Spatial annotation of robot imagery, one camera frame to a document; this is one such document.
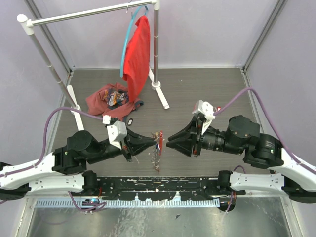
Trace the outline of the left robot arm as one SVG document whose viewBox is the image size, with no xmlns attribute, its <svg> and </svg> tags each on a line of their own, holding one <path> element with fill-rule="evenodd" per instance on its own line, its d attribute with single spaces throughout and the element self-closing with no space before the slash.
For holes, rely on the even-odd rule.
<svg viewBox="0 0 316 237">
<path fill-rule="evenodd" d="M 55 149 L 41 159 L 21 165 L 2 162 L 0 199 L 12 201 L 29 194 L 55 194 L 62 191 L 95 195 L 100 185 L 96 173 L 87 170 L 88 164 L 120 155 L 131 161 L 133 156 L 156 145 L 156 140 L 128 130 L 121 145 L 122 148 L 118 148 L 108 139 L 97 141 L 91 133 L 82 130 L 69 137 L 64 147 Z"/>
</svg>

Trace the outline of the red handled keyring with keys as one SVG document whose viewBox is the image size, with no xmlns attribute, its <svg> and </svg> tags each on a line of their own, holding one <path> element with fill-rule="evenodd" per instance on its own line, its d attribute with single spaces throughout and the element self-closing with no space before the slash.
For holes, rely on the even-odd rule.
<svg viewBox="0 0 316 237">
<path fill-rule="evenodd" d="M 163 132 L 161 130 L 159 132 L 153 133 L 152 136 L 156 144 L 153 147 L 151 163 L 153 169 L 157 173 L 160 173 L 160 156 L 162 154 Z"/>
</svg>

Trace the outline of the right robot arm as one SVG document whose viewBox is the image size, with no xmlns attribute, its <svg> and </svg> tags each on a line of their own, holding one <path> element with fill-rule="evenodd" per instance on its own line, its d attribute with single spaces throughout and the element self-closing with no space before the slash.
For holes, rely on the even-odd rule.
<svg viewBox="0 0 316 237">
<path fill-rule="evenodd" d="M 221 194 L 258 190 L 287 194 L 299 203 L 315 203 L 316 176 L 295 164 L 277 138 L 261 133 L 259 124 L 239 115 L 229 119 L 225 131 L 212 126 L 203 131 L 203 121 L 192 118 L 185 128 L 168 138 L 166 146 L 188 157 L 198 157 L 202 149 L 244 155 L 244 163 L 274 171 L 269 175 L 250 175 L 221 170 L 216 183 Z"/>
</svg>

